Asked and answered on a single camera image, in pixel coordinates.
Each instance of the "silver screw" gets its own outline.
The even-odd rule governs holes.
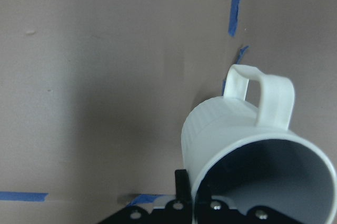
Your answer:
[[[134,211],[132,214],[130,214],[130,218],[133,220],[140,219],[142,214],[138,211]]]
[[[255,216],[258,217],[260,220],[268,219],[268,214],[262,210],[256,210]]]
[[[175,210],[182,210],[184,208],[184,205],[181,202],[176,202],[172,206]]]
[[[219,201],[213,200],[210,204],[210,207],[213,210],[220,210],[221,209],[221,203]]]

